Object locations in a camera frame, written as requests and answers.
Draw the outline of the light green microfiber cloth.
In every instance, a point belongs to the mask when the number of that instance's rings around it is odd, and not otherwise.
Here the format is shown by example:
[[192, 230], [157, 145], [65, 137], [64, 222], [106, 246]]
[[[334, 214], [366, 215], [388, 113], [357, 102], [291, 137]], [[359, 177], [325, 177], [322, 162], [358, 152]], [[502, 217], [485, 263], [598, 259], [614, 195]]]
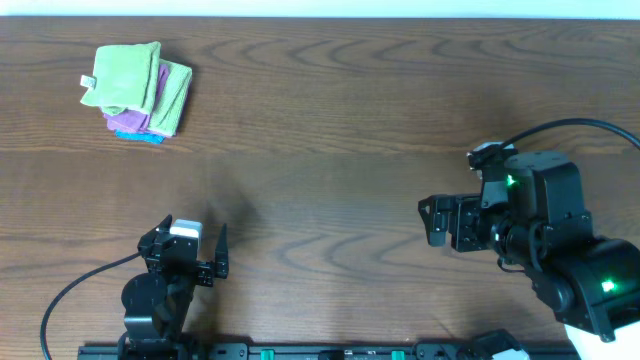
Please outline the light green microfiber cloth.
[[96, 50], [90, 85], [80, 102], [108, 115], [149, 115], [155, 103], [161, 43], [106, 45]]

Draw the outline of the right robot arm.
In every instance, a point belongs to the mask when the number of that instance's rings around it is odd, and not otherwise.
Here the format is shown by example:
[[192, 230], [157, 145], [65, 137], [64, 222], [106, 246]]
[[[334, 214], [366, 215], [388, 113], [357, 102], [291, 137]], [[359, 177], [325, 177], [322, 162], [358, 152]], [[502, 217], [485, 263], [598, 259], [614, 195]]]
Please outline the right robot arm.
[[558, 152], [495, 144], [468, 158], [480, 192], [418, 204], [429, 245], [495, 252], [503, 271], [530, 279], [580, 358], [638, 358], [639, 250], [595, 235], [578, 167]]

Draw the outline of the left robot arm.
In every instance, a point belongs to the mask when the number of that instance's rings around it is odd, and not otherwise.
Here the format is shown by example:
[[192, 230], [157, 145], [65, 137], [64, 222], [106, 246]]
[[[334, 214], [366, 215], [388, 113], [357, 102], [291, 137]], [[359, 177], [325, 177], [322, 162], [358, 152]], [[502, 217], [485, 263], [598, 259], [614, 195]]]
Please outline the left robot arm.
[[227, 227], [214, 258], [198, 259], [202, 224], [167, 217], [140, 238], [138, 250], [147, 271], [124, 287], [126, 332], [117, 344], [118, 359], [206, 359], [208, 350], [183, 333], [198, 286], [211, 287], [229, 274]]

